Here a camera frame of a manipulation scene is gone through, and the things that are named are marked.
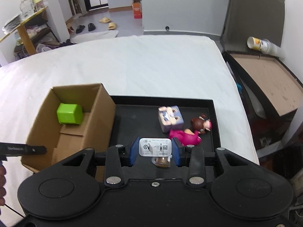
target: human hand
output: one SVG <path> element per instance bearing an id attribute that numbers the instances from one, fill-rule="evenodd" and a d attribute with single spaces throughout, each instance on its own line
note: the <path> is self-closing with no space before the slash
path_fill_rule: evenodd
<path id="1" fill-rule="evenodd" d="M 5 204 L 5 200 L 3 198 L 6 195 L 6 190 L 3 187 L 6 183 L 6 179 L 4 176 L 5 174 L 6 174 L 6 170 L 4 166 L 0 165 L 0 206 L 4 206 Z"/>

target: wooden table leg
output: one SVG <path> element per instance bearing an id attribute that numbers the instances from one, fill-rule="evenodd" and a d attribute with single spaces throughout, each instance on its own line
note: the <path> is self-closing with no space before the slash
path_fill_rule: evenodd
<path id="1" fill-rule="evenodd" d="M 33 54 L 36 54 L 36 49 L 31 41 L 31 39 L 29 38 L 27 32 L 26 32 L 26 28 L 24 25 L 20 25 L 18 28 L 17 28 L 18 32 L 19 32 L 19 35 L 22 39 L 22 42 L 24 44 L 24 47 L 26 48 L 26 51 L 30 54 L 30 55 L 33 55 Z"/>

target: green plastic container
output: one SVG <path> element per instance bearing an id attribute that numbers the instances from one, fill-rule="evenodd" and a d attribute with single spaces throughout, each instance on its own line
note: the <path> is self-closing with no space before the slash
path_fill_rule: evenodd
<path id="1" fill-rule="evenodd" d="M 61 103 L 57 109 L 60 124 L 80 125 L 83 120 L 82 107 L 77 104 Z"/>

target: red box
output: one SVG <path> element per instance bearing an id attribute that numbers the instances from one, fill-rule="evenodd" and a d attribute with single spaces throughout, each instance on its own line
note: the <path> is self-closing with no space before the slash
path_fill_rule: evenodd
<path id="1" fill-rule="evenodd" d="M 142 9 L 141 9 L 141 3 L 140 2 L 134 2 L 132 4 L 133 11 L 134 11 L 134 18 L 135 19 L 141 19 L 142 18 Z"/>

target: white bed sheet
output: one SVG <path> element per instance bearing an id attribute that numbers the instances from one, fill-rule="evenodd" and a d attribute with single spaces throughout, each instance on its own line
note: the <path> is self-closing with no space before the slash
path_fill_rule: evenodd
<path id="1" fill-rule="evenodd" d="M 132 36 L 85 42 L 0 68 L 0 141 L 25 143 L 43 99 L 53 86 L 102 82 L 110 95 L 213 99 L 221 146 L 255 163 L 258 157 L 236 84 L 208 37 Z M 9 158 L 6 202 L 31 172 Z M 20 218 L 1 208 L 8 226 Z"/>

